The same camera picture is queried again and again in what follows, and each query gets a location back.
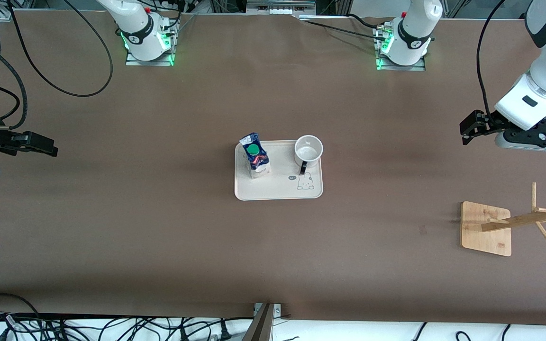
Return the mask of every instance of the white tray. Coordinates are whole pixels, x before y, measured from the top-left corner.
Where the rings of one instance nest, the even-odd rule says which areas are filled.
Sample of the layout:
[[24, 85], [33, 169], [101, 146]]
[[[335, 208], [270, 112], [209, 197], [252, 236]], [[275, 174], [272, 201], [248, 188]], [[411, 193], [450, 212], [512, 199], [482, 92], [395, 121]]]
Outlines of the white tray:
[[269, 156], [271, 173], [252, 179], [246, 152], [236, 146], [235, 193], [240, 200], [315, 199], [323, 193], [321, 159], [305, 175], [294, 161], [296, 140], [260, 141]]

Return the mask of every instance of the wooden base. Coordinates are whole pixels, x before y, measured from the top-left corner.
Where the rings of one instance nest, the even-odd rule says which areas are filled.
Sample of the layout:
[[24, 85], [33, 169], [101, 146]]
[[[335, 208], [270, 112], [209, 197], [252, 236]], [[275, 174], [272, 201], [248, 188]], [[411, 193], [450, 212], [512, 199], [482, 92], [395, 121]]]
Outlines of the wooden base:
[[464, 201], [461, 204], [461, 246], [502, 256], [511, 255], [511, 229], [482, 232], [488, 219], [509, 218], [509, 210]]

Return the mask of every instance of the black mug handle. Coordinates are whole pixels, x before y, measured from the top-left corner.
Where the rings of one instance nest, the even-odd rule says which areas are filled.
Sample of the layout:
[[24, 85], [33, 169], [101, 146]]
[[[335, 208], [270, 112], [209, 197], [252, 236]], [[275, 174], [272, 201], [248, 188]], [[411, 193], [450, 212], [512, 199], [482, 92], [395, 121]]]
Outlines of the black mug handle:
[[303, 161], [302, 166], [300, 167], [300, 174], [305, 175], [305, 171], [307, 170], [307, 162]]

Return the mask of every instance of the brown tabletop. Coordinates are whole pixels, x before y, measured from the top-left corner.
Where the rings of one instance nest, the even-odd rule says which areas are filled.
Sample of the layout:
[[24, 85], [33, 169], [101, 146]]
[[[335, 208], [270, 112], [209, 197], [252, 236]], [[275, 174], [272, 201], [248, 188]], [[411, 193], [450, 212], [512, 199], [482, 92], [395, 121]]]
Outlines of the brown tabletop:
[[[54, 83], [82, 93], [104, 83], [106, 54], [76, 14], [18, 17]], [[546, 153], [500, 149], [492, 136], [461, 144], [459, 123], [483, 108], [481, 21], [441, 21], [419, 73], [377, 71], [369, 39], [287, 16], [199, 16], [174, 67], [126, 67], [112, 18], [87, 17], [115, 60], [110, 86], [88, 99], [45, 84], [0, 25], [28, 91], [21, 130], [60, 149], [0, 154], [0, 291], [59, 313], [232, 316], [271, 300], [296, 319], [546, 323], [535, 226], [513, 231], [511, 257], [459, 244], [461, 201], [525, 213], [537, 181], [546, 207]], [[522, 21], [490, 25], [491, 106], [537, 54]], [[0, 85], [17, 89], [1, 64]], [[0, 115], [11, 106], [0, 93]], [[323, 196], [236, 199], [234, 147], [252, 131], [318, 136]]]

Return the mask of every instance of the mug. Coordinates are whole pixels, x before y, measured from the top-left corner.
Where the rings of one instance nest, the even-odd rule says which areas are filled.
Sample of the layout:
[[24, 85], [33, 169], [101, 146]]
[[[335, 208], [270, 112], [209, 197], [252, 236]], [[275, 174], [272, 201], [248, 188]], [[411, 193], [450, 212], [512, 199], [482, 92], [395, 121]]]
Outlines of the mug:
[[294, 160], [300, 165], [300, 175], [305, 175], [305, 170], [316, 166], [323, 153], [323, 144], [312, 135], [301, 136], [294, 143]]

